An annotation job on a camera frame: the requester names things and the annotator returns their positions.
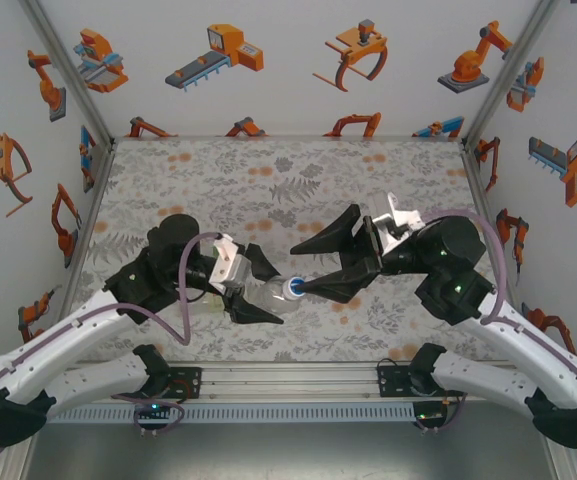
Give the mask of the long aluminium frame rail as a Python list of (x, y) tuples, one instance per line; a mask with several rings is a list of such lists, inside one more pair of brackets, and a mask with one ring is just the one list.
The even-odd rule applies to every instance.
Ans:
[[(285, 365), (281, 368), (226, 365), (200, 367), (202, 384), (199, 399), (312, 400), (319, 397), (378, 398), (376, 367), (329, 367), (323, 364)], [(146, 365), (129, 354), (114, 361), (88, 365), (62, 373), (54, 368), (39, 369), (20, 365), (6, 378), (9, 399), (27, 404), (45, 393), (54, 403), (53, 410), (69, 410), (76, 406), (113, 398), (123, 401), (144, 401), (162, 404), (177, 399), (165, 398), (171, 369), (149, 374)]]

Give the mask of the aluminium frame post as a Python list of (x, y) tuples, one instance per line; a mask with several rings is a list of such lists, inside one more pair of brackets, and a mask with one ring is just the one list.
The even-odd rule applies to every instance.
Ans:
[(69, 54), (67, 53), (55, 27), (47, 16), (45, 9), (40, 4), (39, 0), (17, 1), (36, 34), (42, 41), (48, 56), (62, 75), (66, 87), (72, 93), (72, 96), (82, 111), (85, 119), (97, 134), (97, 139), (107, 150), (111, 150), (114, 144), (114, 137), (110, 133), (99, 109), (96, 107), (93, 99), (88, 93), (84, 81), (79, 76), (75, 64), (70, 59)]
[(527, 61), (528, 54), (561, 2), (562, 0), (538, 0), (464, 137), (465, 150), (473, 150), (478, 144), (485, 128), (505, 98), (505, 94), (511, 88), (520, 68)]

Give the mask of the clear unlabelled plastic bottle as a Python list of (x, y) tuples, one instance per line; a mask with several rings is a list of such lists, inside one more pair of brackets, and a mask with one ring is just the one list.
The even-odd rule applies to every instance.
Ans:
[(298, 310), (304, 296), (296, 301), (285, 297), (285, 282), (289, 278), (279, 276), (263, 283), (249, 283), (245, 286), (244, 298), (249, 303), (276, 316), (294, 313)]

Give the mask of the aluminium side rail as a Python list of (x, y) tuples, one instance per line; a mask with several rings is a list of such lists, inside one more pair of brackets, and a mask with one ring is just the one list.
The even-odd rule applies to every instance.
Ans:
[[(471, 150), (465, 150), (463, 147), (461, 156), (473, 198), (473, 207), (469, 207), (469, 210), (477, 213), (479, 216), (487, 220), (490, 225), (493, 225), (495, 217), (491, 213), (491, 208), (485, 193), (485, 185), (482, 183), (480, 178), (479, 169), (477, 167), (474, 154)], [(486, 252), (477, 263), (475, 270), (484, 276), (487, 280), (495, 284), (495, 275), (499, 273), (499, 268), (501, 266), (506, 265), (506, 262), (499, 259), (499, 255), (496, 253), (495, 247), (489, 241), (486, 233), (481, 233), (480, 237), (482, 242), (486, 245)], [(516, 280), (514, 268), (508, 267), (507, 271), (508, 273), (505, 299), (514, 310), (520, 313), (521, 302), (519, 300), (519, 296), (517, 294), (514, 283)], [(486, 361), (488, 363), (498, 363), (499, 365), (514, 365), (514, 362), (502, 350), (494, 346), (488, 340), (481, 338), (478, 333), (469, 330), (468, 326), (456, 326), (454, 327), (454, 330), (464, 338), (473, 338), (482, 344), (482, 349), (486, 351), (486, 354), (472, 354), (471, 357), (473, 359)]]
[(48, 255), (46, 265), (51, 268), (51, 279), (63, 287), (52, 300), (49, 314), (40, 321), (44, 330), (56, 325), (74, 307), (79, 278), (116, 148), (115, 141), (105, 149), (94, 148), (96, 183), (87, 193), (79, 191), (79, 178), (67, 162), (52, 166), (47, 179), (42, 182), (42, 212), (50, 216), (42, 225), (51, 226), (53, 229), (49, 233), (57, 235), (44, 242), (42, 251)]

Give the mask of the aluminium frame leg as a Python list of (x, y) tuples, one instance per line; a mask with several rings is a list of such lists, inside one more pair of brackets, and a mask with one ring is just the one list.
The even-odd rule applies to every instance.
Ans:
[(552, 464), (554, 480), (577, 480), (577, 450), (547, 441), (546, 451)]
[(21, 480), (30, 456), (32, 440), (8, 447), (0, 455), (0, 480)]

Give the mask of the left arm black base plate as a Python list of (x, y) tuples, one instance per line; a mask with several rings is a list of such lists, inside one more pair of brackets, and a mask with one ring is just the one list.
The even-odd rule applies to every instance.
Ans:
[(173, 367), (164, 397), (177, 400), (198, 399), (202, 384), (200, 367)]

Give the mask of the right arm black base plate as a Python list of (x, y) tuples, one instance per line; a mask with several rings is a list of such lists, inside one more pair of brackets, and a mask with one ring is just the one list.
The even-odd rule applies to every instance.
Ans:
[(413, 385), (407, 365), (379, 363), (376, 366), (376, 374), (381, 398), (461, 398), (464, 396), (461, 391), (444, 390), (440, 387), (432, 387), (428, 392), (422, 392)]

